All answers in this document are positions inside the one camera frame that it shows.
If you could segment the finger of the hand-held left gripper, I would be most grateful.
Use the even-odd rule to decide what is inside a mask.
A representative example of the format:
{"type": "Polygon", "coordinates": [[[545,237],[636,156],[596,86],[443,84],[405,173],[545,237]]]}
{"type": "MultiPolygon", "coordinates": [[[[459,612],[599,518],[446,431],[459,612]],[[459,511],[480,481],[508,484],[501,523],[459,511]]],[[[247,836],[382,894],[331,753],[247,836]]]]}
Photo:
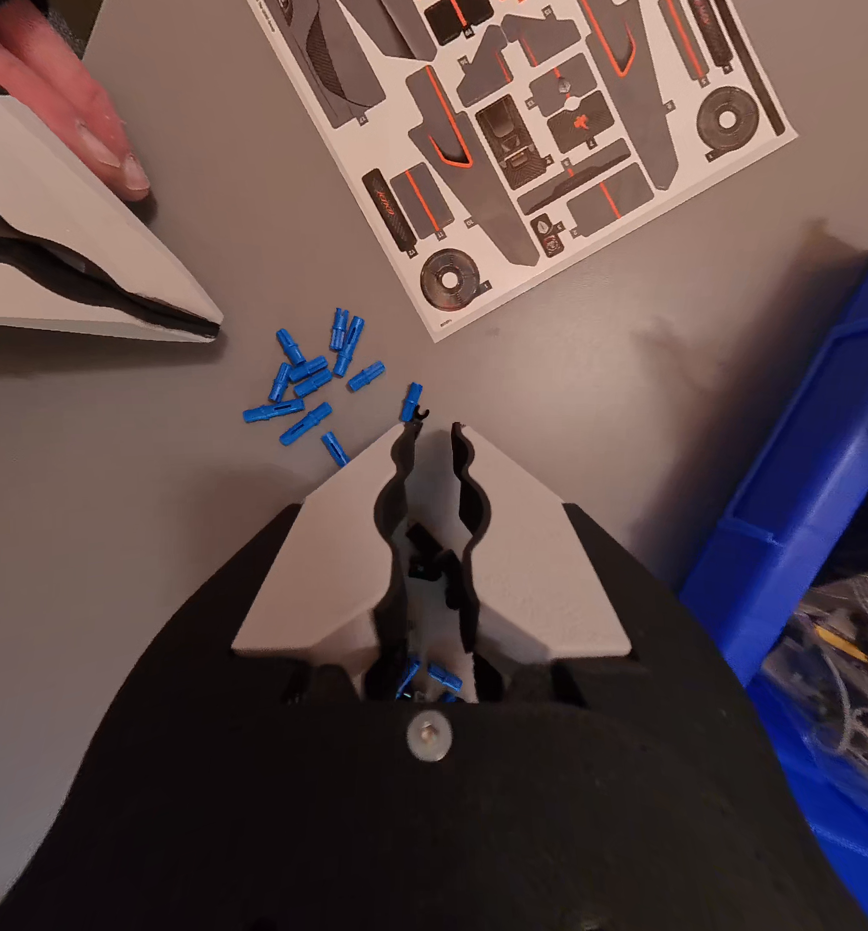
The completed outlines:
{"type": "Polygon", "coordinates": [[[161,327],[223,321],[183,263],[41,120],[1,93],[0,263],[79,304],[161,327]]]}
{"type": "Polygon", "coordinates": [[[0,326],[162,342],[211,343],[212,336],[161,327],[111,307],[82,305],[0,263],[0,326]]]}

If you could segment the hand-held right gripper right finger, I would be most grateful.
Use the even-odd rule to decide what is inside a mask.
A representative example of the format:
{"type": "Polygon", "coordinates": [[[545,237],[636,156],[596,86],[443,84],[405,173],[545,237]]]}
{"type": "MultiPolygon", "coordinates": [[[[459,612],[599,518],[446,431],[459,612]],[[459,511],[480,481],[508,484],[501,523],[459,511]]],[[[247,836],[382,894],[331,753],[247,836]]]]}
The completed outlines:
{"type": "Polygon", "coordinates": [[[524,669],[627,658],[628,635],[563,499],[468,425],[452,425],[451,456],[470,534],[458,612],[477,700],[502,699],[524,669]]]}

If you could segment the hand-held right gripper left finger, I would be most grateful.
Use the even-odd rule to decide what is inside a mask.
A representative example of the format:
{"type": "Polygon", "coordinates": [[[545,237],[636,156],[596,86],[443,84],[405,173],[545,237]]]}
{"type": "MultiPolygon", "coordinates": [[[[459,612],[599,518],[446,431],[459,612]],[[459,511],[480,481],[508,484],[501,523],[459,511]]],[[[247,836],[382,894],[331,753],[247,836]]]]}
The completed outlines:
{"type": "Polygon", "coordinates": [[[304,499],[232,642],[237,656],[329,667],[360,695],[394,694],[409,627],[394,538],[420,432],[391,427],[304,499]]]}

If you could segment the pile of blue lego pins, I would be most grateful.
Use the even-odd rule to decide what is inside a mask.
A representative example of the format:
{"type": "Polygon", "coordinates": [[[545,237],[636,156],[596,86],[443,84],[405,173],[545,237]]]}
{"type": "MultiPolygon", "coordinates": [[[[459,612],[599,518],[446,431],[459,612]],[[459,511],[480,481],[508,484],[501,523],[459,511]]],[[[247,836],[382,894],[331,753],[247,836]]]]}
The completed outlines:
{"type": "Polygon", "coordinates": [[[279,436],[282,447],[288,448],[310,432],[318,430],[332,416],[333,406],[321,401],[313,407],[308,401],[332,382],[340,382],[350,394],[357,394],[378,381],[386,366],[381,360],[350,372],[354,356],[365,331],[364,318],[347,309],[335,309],[327,354],[307,357],[301,345],[285,329],[276,332],[279,347],[285,355],[270,387],[264,404],[242,413],[245,424],[261,424],[297,415],[279,436]]]}

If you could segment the clear bags of lego parts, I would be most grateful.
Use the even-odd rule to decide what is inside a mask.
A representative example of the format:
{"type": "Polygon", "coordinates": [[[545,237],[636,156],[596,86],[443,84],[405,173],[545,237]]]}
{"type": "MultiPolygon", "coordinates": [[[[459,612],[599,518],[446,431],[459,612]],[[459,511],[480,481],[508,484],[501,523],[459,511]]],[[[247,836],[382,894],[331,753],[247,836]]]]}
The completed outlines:
{"type": "Polygon", "coordinates": [[[762,664],[809,746],[868,778],[868,574],[809,588],[762,664]]]}

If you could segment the person's left hand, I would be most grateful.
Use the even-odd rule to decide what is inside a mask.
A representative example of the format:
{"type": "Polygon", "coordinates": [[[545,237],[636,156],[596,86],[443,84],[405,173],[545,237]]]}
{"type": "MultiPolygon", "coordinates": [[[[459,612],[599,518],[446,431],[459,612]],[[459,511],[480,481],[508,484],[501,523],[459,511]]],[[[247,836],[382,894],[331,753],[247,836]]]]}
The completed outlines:
{"type": "Polygon", "coordinates": [[[121,200],[149,196],[150,181],[122,119],[56,26],[48,2],[0,1],[0,87],[121,200]]]}

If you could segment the blue plastic bin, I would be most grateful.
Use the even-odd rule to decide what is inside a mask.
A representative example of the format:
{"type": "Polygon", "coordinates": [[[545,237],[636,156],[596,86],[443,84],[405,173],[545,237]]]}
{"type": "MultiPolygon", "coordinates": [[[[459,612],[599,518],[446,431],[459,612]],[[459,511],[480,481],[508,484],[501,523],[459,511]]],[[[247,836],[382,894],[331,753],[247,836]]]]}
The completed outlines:
{"type": "Polygon", "coordinates": [[[823,853],[868,916],[868,812],[823,774],[758,669],[868,495],[868,271],[680,588],[747,687],[823,853]]]}

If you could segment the sticker sheet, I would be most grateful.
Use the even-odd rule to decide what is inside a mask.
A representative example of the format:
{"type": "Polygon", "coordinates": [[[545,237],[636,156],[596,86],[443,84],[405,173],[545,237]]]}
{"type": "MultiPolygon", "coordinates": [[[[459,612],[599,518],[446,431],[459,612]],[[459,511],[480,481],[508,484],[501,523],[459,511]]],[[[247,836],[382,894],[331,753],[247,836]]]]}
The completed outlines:
{"type": "Polygon", "coordinates": [[[249,2],[435,342],[796,137],[732,2],[249,2]]]}

